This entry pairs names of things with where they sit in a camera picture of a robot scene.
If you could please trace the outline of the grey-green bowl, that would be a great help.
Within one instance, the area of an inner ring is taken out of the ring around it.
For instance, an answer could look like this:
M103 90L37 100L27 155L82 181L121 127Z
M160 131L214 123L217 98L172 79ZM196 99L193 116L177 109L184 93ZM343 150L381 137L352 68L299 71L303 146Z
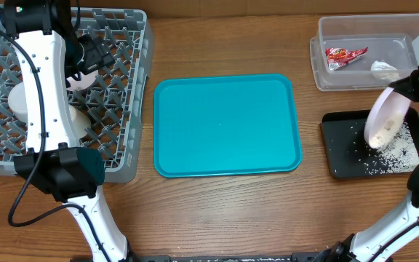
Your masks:
M28 121L28 109L25 99L25 88L22 82L16 84L10 91L8 96L8 104L9 108L12 110L12 113L18 120L24 123Z

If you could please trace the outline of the red snack wrapper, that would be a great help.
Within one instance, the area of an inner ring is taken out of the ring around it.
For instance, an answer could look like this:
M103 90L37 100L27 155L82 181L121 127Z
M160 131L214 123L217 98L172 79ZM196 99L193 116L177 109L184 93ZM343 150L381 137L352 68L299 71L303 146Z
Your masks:
M368 51L368 47L363 49L349 50L344 48L331 47L325 50L328 69L336 71L345 67L349 63L360 59Z

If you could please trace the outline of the cream cup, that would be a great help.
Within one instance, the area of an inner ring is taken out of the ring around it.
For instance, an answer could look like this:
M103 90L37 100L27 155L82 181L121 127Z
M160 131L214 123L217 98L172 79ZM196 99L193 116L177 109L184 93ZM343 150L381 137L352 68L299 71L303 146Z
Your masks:
M69 106L69 112L73 124L74 134L78 139L83 138L87 135L87 131L85 129L91 127L89 117L73 106Z

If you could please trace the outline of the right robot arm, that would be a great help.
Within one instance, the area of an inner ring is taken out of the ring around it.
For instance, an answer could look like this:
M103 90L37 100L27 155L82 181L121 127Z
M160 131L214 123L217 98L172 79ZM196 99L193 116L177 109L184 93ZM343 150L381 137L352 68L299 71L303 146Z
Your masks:
M419 66L408 77L389 84L376 100L364 126L363 139L374 145L381 131L401 127L411 102L419 102ZM321 251L315 261L387 261L396 251L419 237L419 165L407 182L402 202L377 223L351 234Z

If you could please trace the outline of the white napkin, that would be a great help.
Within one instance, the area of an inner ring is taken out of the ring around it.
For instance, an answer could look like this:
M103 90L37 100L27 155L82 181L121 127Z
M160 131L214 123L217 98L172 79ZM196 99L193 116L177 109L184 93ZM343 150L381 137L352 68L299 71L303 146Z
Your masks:
M376 79L388 82L395 82L400 79L400 75L396 72L397 69L385 62L375 61L370 70Z

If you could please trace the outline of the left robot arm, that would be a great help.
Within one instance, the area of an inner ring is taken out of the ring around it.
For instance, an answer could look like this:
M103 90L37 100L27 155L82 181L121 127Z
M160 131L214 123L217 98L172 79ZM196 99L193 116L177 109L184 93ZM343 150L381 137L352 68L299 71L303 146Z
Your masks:
M6 1L0 18L16 49L28 109L26 153L15 157L16 173L72 214L95 261L130 260L104 197L103 158L81 146L66 87L68 78L110 66L113 55L100 37L77 35L68 1Z

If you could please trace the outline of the large white plate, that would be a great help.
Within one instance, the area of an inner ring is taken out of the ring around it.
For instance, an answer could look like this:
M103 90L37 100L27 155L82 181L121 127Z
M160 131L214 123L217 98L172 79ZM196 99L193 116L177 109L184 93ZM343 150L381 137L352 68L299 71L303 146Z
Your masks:
M396 136L411 100L387 87L373 105L365 124L364 139L373 149L387 146Z

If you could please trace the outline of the small pink bowl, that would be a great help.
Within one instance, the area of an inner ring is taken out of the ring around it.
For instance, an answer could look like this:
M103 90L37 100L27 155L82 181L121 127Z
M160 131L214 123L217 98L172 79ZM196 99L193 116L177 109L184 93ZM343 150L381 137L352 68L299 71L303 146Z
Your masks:
M75 80L73 77L67 78L67 90L69 91L82 91L91 87L95 81L98 71L93 71L90 74L84 75L81 73L81 79Z

